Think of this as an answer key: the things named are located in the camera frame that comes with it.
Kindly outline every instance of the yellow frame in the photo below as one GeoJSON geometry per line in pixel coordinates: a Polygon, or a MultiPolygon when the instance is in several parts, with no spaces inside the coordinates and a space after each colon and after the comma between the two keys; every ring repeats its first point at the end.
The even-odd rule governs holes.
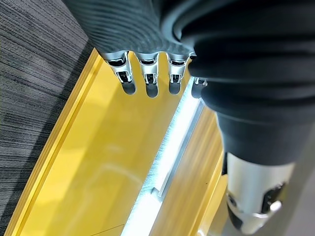
{"type": "MultiPolygon", "coordinates": [[[[141,70],[137,65],[138,62],[134,54],[131,53],[129,55],[133,67],[134,78],[138,85],[137,94],[134,96],[128,96],[122,92],[120,83],[113,75],[109,66],[98,55],[97,51],[95,49],[93,50],[33,169],[33,172],[12,215],[11,221],[6,229],[4,234],[5,236],[61,234],[65,234],[67,236],[120,235],[124,224],[127,221],[132,205],[141,189],[142,183],[145,180],[146,175],[152,165],[159,145],[166,133],[168,125],[173,117],[173,114],[175,113],[185,86],[190,78],[189,74],[187,73],[183,79],[181,92],[176,96],[171,95],[168,92],[168,71],[166,56],[161,55],[159,68],[159,96],[155,99],[150,99],[145,93],[141,70]],[[105,87],[108,94],[104,95],[103,88],[105,87]],[[115,97],[116,99],[119,99],[119,101],[115,100],[114,103],[116,106],[119,106],[117,108],[117,113],[120,114],[121,117],[115,116],[116,110],[111,110],[113,115],[110,116],[108,121],[104,121],[102,115],[103,113],[106,113],[106,111],[102,109],[106,108],[108,104],[113,102],[113,97],[111,97],[113,94],[117,95],[115,97]],[[101,104],[100,108],[97,107],[93,110],[96,111],[97,114],[88,113],[89,110],[87,109],[86,105],[87,100],[101,104]],[[127,109],[127,106],[130,104],[137,106],[136,109],[133,107],[134,111],[132,113],[127,112],[130,110],[127,109]],[[92,124],[94,131],[96,130],[98,135],[97,146],[94,143],[86,144],[86,140],[88,139],[86,137],[79,137],[81,133],[84,133],[83,135],[94,135],[94,133],[91,134],[91,132],[86,129],[86,127],[83,127],[85,128],[83,131],[80,130],[80,125],[78,124],[82,121],[85,121],[85,119],[90,116],[98,116],[97,118],[92,118],[92,122],[97,123],[92,124]],[[134,120],[133,123],[130,122],[128,125],[131,124],[134,126],[131,128],[131,130],[139,128],[139,134],[134,135],[134,139],[132,135],[126,135],[128,142],[124,141],[120,143],[117,138],[118,134],[115,133],[115,127],[124,124],[124,120],[126,118],[134,120]],[[92,156],[88,156],[88,158],[86,156],[82,157],[82,153],[67,154],[68,152],[66,151],[69,150],[65,150],[64,147],[67,141],[69,143],[69,139],[72,139],[72,143],[76,142],[76,140],[81,141],[83,142],[83,145],[87,146],[87,148],[91,148],[91,146],[92,148],[101,148],[103,144],[103,137],[101,136],[101,133],[98,132],[98,128],[101,128],[102,125],[104,125],[104,122],[108,122],[108,126],[113,126],[113,128],[109,128],[109,130],[113,132],[111,135],[113,135],[114,140],[116,140],[116,144],[127,150],[129,150],[129,148],[137,150],[134,152],[132,157],[119,156],[119,161],[122,163],[117,164],[122,164],[125,168],[123,169],[123,172],[125,172],[121,174],[119,173],[121,169],[111,169],[111,171],[114,173],[111,174],[110,177],[113,179],[118,178],[120,182],[124,183],[121,183],[119,190],[117,190],[114,194],[110,194],[108,197],[106,194],[111,191],[110,181],[101,179],[101,186],[105,186],[103,190],[104,192],[102,192],[102,190],[95,189],[93,186],[91,189],[85,189],[86,186],[84,185],[84,178],[91,177],[89,176],[89,173],[93,172],[93,169],[91,169],[93,166],[95,167],[98,166],[98,164],[103,164],[104,161],[113,161],[113,159],[110,157],[107,159],[103,158],[101,154],[95,152],[93,152],[92,156]],[[75,157],[73,159],[75,165],[67,166],[69,163],[71,163],[72,156],[75,157]],[[88,169],[88,172],[83,171],[83,173],[80,173],[81,178],[75,179],[75,181],[79,182],[80,184],[78,187],[76,185],[77,182],[73,183],[73,179],[71,178],[77,176],[76,172],[79,171],[80,161],[85,161],[86,165],[87,159],[88,161],[92,160],[94,163],[89,166],[90,169],[88,169]],[[137,173],[137,183],[133,186],[129,186],[128,183],[130,181],[134,181],[134,173],[137,173]],[[66,178],[65,182],[67,182],[69,186],[72,185],[70,190],[69,188],[66,188],[68,186],[67,184],[63,184],[63,178],[66,178]],[[69,210],[63,209],[64,204],[68,207],[68,205],[63,200],[64,198],[68,197],[67,201],[69,201],[68,191],[70,191],[72,195],[82,193],[82,191],[77,191],[75,188],[81,188],[85,191],[88,191],[89,194],[97,194],[98,196],[97,199],[93,199],[93,201],[98,201],[97,204],[93,203],[92,207],[88,205],[86,214],[83,214],[83,218],[76,222],[72,220],[72,218],[75,217],[75,214],[73,213],[76,213],[73,208],[78,208],[83,202],[81,202],[80,199],[76,199],[74,203],[71,203],[69,210]],[[100,193],[104,195],[103,199],[99,197],[100,193]],[[42,208],[44,204],[50,203],[52,198],[54,200],[53,207],[49,206],[48,209],[42,208]],[[102,212],[99,213],[97,211],[97,206],[102,206],[104,204],[107,205],[108,208],[117,207],[117,214],[114,214],[112,217],[110,215],[112,213],[112,209],[107,211],[107,215],[104,213],[102,214],[102,212]],[[60,226],[58,226],[56,222],[51,224],[51,220],[56,220],[55,218],[62,218],[65,222],[63,222],[63,225],[60,226]],[[110,224],[107,224],[107,222],[102,223],[102,220],[107,220],[110,222],[110,224]],[[73,222],[76,223],[76,225],[73,226],[74,230],[64,233],[62,228],[64,227],[64,224],[70,225],[70,223],[73,222]],[[97,227],[93,232],[91,232],[91,228],[95,224],[97,227]]],[[[111,151],[108,151],[106,155],[114,155],[117,153],[117,150],[113,149],[112,153],[109,152],[111,151]]]]}
{"type": "Polygon", "coordinates": [[[13,212],[8,227],[4,233],[5,236],[19,235],[21,226],[25,223],[36,197],[51,169],[56,158],[56,154],[61,147],[69,126],[75,119],[75,116],[87,95],[88,88],[94,81],[96,72],[99,70],[102,58],[96,49],[93,49],[88,62],[86,63],[78,82],[60,114],[54,129],[52,130],[37,163],[30,175],[30,178],[23,190],[18,204],[13,212]]]}

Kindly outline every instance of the metal connector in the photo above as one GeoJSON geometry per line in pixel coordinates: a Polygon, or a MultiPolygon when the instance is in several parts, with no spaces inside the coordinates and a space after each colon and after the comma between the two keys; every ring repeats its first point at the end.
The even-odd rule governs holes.
{"type": "Polygon", "coordinates": [[[136,86],[132,79],[132,68],[128,59],[128,52],[100,53],[109,64],[114,74],[122,83],[125,93],[132,95],[136,92],[136,86]]]}
{"type": "Polygon", "coordinates": [[[158,56],[159,54],[137,53],[142,75],[146,84],[156,84],[158,82],[158,56]]]}
{"type": "Polygon", "coordinates": [[[167,54],[169,91],[178,94],[181,89],[181,81],[184,77],[189,55],[167,54]]]}
{"type": "Polygon", "coordinates": [[[146,83],[147,95],[154,98],[158,95],[158,53],[136,54],[144,81],[146,83]]]}
{"type": "Polygon", "coordinates": [[[132,81],[132,69],[127,52],[124,52],[120,58],[106,60],[106,62],[110,65],[121,83],[130,83],[132,81]]]}
{"type": "Polygon", "coordinates": [[[193,82],[196,85],[200,85],[200,86],[207,86],[208,85],[207,81],[204,78],[195,77],[193,82]]]}

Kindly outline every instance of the wooden edge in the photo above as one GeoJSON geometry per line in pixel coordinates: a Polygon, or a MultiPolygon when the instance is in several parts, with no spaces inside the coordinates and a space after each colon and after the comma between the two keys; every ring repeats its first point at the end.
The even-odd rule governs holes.
{"type": "Polygon", "coordinates": [[[215,170],[211,175],[206,194],[204,195],[203,200],[198,210],[199,213],[196,217],[195,224],[192,227],[189,235],[195,235],[200,229],[201,224],[204,225],[205,223],[209,222],[209,217],[207,213],[209,211],[209,205],[211,205],[212,203],[214,193],[217,189],[217,185],[221,177],[222,163],[223,163],[222,157],[223,157],[223,151],[220,156],[215,157],[216,159],[214,160],[214,163],[213,163],[215,165],[215,170]]]}
{"type": "Polygon", "coordinates": [[[150,236],[195,236],[221,176],[221,167],[221,137],[215,114],[204,109],[150,236]]]}
{"type": "Polygon", "coordinates": [[[98,73],[102,62],[103,60],[97,50],[93,49],[33,168],[29,180],[4,233],[5,236],[20,235],[41,187],[48,176],[60,147],[62,146],[62,143],[98,73]]]}

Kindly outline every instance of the gray carpet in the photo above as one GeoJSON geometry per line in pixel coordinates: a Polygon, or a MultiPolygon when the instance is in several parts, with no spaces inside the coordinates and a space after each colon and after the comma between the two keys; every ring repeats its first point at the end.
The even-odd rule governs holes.
{"type": "Polygon", "coordinates": [[[92,51],[61,0],[0,7],[0,235],[92,51]]]}

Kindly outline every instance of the robotic hand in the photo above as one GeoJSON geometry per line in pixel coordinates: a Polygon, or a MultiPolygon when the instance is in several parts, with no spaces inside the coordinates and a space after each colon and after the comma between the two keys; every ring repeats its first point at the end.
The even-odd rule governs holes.
{"type": "Polygon", "coordinates": [[[253,234],[282,207],[315,120],[315,0],[64,0],[128,94],[134,51],[147,94],[167,52],[177,94],[189,56],[193,95],[217,114],[233,225],[253,234]]]}

